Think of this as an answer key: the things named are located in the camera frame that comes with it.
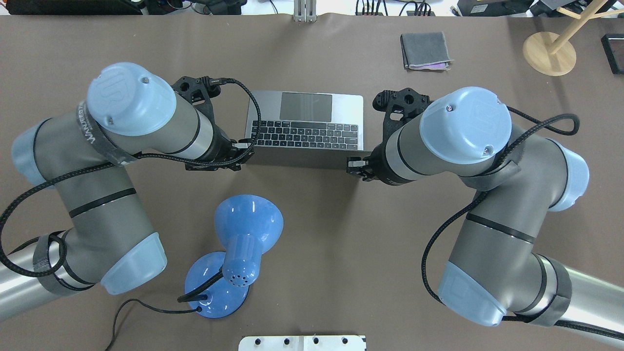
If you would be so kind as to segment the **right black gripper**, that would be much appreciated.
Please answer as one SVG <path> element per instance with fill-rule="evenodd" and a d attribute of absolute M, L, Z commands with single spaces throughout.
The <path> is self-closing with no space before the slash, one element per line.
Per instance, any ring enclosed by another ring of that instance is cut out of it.
<path fill-rule="evenodd" d="M 346 173 L 360 178 L 363 182 L 377 180 L 372 165 L 376 162 L 372 156 L 346 158 Z"/>

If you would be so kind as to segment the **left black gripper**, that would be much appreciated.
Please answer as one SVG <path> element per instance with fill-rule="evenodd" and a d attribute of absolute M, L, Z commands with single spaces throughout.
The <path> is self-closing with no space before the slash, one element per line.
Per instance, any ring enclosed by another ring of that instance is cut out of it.
<path fill-rule="evenodd" d="M 221 166 L 199 166 L 191 163 L 185 163 L 186 171 L 218 171 L 218 169 L 230 169 L 232 171 L 240 171 L 241 165 L 245 164 L 254 154 L 254 139 L 243 138 L 237 142 L 230 140 L 230 144 L 225 146 L 214 156 L 204 157 L 201 162 L 207 163 L 223 163 Z"/>

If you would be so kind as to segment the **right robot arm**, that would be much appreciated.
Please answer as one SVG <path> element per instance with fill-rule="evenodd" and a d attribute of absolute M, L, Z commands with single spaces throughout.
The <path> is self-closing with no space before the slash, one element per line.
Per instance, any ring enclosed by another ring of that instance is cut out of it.
<path fill-rule="evenodd" d="M 428 293 L 484 327 L 503 321 L 560 327 L 623 347 L 623 289 L 533 251 L 547 213 L 584 195 L 586 161 L 552 138 L 579 131 L 575 114 L 541 121 L 482 87 L 437 100 L 406 88 L 372 102 L 383 140 L 346 170 L 390 186 L 451 173 L 473 200 L 432 235 L 421 260 Z"/>

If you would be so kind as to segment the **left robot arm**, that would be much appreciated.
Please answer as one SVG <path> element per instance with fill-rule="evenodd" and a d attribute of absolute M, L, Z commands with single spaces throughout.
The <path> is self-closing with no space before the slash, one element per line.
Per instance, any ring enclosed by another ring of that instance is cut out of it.
<path fill-rule="evenodd" d="M 102 285 L 126 293 L 161 273 L 167 258 L 126 166 L 142 158 L 188 169 L 240 170 L 256 138 L 236 141 L 215 123 L 211 98 L 234 78 L 182 77 L 173 86 L 131 62 L 105 67 L 87 98 L 14 140 L 15 168 L 33 188 L 56 189 L 73 227 L 1 253 L 1 320 Z"/>

